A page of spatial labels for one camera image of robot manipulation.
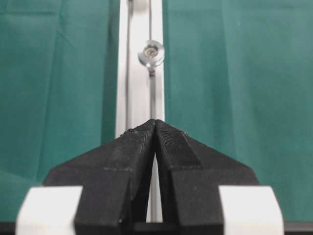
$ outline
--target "metal rail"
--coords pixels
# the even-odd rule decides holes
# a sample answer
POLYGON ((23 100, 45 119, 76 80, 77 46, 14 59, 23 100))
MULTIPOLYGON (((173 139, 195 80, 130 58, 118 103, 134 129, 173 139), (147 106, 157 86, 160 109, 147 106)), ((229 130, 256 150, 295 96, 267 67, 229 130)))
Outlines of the metal rail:
MULTIPOLYGON (((149 70, 138 59, 148 40, 163 44, 162 17, 162 0, 120 0, 116 137, 151 118, 165 119, 163 64, 149 70)), ((156 161, 147 221, 162 221, 156 161)))

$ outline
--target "metal bolt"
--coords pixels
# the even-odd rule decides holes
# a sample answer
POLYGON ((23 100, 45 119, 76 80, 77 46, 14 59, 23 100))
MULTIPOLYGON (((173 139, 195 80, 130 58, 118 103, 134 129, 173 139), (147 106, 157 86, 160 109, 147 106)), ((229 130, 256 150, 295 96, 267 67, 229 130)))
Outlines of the metal bolt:
POLYGON ((143 50, 143 52, 145 53, 146 57, 152 59, 157 56, 157 47, 149 45, 143 50))
POLYGON ((154 40, 145 42, 144 48, 138 53, 139 61, 142 65, 153 71, 155 67, 163 63, 165 55, 164 46, 154 40))

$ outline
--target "screw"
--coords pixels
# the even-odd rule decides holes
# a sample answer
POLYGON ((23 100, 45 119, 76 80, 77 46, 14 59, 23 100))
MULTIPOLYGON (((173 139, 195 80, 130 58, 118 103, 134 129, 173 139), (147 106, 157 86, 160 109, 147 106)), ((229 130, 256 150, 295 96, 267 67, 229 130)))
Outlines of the screw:
POLYGON ((145 47, 143 52, 145 53, 145 56, 149 59, 156 57, 158 53, 157 47, 152 45, 148 45, 147 47, 145 47))

